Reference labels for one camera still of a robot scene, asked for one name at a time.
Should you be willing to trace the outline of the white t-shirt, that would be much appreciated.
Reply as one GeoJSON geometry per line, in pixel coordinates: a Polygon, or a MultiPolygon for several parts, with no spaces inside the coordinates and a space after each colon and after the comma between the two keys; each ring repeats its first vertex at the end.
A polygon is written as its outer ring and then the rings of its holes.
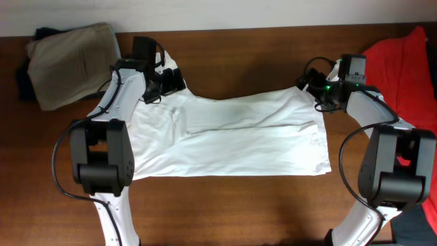
{"type": "Polygon", "coordinates": [[[182,90],[138,102],[134,177],[317,176],[331,170],[323,115],[296,87],[212,100],[182,90]]]}

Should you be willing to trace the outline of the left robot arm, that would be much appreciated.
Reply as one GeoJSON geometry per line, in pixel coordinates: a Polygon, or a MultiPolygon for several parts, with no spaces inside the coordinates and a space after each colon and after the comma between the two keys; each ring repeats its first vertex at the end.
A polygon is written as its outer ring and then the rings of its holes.
{"type": "Polygon", "coordinates": [[[131,56],[110,71],[99,104],[68,130],[72,175],[83,199],[96,206],[106,245],[140,245],[128,198],[135,170],[128,122],[138,102],[159,103],[186,84],[179,68],[166,65],[164,48],[149,37],[135,37],[131,56]]]}

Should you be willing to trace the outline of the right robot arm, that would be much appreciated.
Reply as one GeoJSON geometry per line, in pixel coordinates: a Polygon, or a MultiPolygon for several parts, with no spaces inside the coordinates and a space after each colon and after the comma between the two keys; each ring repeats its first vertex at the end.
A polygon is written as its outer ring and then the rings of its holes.
{"type": "Polygon", "coordinates": [[[346,218],[327,232],[324,243],[370,245],[391,219],[429,197],[436,136],[403,120],[385,103],[380,90],[367,84],[364,55],[344,54],[327,62],[329,75],[305,66],[298,88],[315,98],[316,111],[344,111],[359,123],[341,144],[339,160],[355,135],[366,133],[369,143],[359,169],[358,191],[350,186],[343,163],[338,164],[341,179],[356,201],[346,218]]]}

